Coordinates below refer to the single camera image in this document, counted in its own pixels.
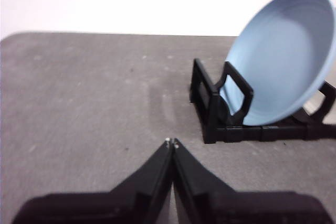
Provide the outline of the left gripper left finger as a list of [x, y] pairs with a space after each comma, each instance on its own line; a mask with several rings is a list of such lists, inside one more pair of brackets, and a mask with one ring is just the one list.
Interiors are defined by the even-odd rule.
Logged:
[[25, 202], [13, 223], [155, 223], [172, 184], [167, 139], [111, 191], [58, 193]]

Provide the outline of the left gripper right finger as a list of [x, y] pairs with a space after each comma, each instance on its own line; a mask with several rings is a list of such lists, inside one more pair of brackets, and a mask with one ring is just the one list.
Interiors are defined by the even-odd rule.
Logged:
[[236, 191], [178, 140], [174, 186], [191, 223], [329, 223], [317, 198], [294, 191]]

